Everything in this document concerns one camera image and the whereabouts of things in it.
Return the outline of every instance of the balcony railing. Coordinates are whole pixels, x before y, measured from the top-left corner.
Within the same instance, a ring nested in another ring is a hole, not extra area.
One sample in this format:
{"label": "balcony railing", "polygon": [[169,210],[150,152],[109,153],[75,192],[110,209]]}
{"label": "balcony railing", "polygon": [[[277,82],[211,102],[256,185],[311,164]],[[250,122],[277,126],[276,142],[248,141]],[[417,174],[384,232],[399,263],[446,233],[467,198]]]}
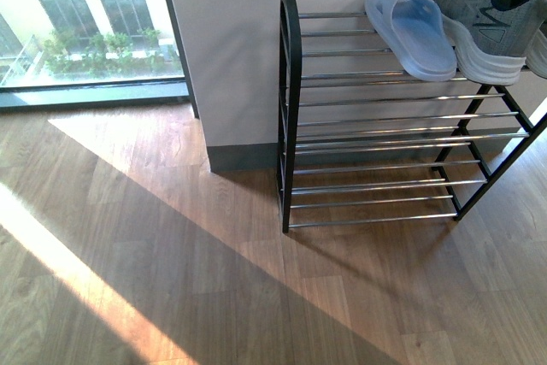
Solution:
{"label": "balcony railing", "polygon": [[33,73],[41,55],[42,48],[36,37],[32,35],[9,65],[9,70],[0,81],[0,87],[17,85],[21,79],[25,79],[29,73]]}

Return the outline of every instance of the gray sneaker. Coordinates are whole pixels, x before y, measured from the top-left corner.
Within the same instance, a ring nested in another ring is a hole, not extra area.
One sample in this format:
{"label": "gray sneaker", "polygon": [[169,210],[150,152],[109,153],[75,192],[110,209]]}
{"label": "gray sneaker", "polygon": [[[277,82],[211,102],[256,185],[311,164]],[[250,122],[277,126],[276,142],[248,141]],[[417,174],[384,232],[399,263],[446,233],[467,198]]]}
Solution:
{"label": "gray sneaker", "polygon": [[547,17],[547,0],[434,0],[468,79],[512,85],[526,49]]}
{"label": "gray sneaker", "polygon": [[526,65],[538,76],[547,79],[547,23],[536,32],[526,51]]}

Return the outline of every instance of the light blue slipper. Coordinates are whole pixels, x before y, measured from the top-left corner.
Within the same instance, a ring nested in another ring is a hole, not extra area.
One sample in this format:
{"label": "light blue slipper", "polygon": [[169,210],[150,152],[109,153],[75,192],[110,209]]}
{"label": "light blue slipper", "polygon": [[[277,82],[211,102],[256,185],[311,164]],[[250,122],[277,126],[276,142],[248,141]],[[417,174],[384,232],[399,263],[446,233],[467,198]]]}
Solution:
{"label": "light blue slipper", "polygon": [[365,10],[403,68],[425,81],[446,81],[456,73],[456,54],[443,31],[433,0],[366,0]]}

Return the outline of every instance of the floor-to-ceiling window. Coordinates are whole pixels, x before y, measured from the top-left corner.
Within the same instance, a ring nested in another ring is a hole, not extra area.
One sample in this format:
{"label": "floor-to-ceiling window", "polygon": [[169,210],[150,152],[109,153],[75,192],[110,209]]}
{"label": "floor-to-ceiling window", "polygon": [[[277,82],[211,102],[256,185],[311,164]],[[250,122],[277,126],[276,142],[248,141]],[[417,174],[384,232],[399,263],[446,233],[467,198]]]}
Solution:
{"label": "floor-to-ceiling window", "polygon": [[1,87],[184,77],[165,0],[0,0],[0,16]]}

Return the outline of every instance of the laminate flooring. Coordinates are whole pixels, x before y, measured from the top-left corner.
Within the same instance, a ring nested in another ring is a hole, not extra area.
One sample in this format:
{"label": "laminate flooring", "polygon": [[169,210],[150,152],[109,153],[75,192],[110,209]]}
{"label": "laminate flooring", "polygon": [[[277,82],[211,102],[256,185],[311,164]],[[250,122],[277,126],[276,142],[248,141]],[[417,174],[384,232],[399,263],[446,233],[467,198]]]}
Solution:
{"label": "laminate flooring", "polygon": [[457,223],[284,235],[189,105],[2,115],[0,364],[545,364],[545,157]]}

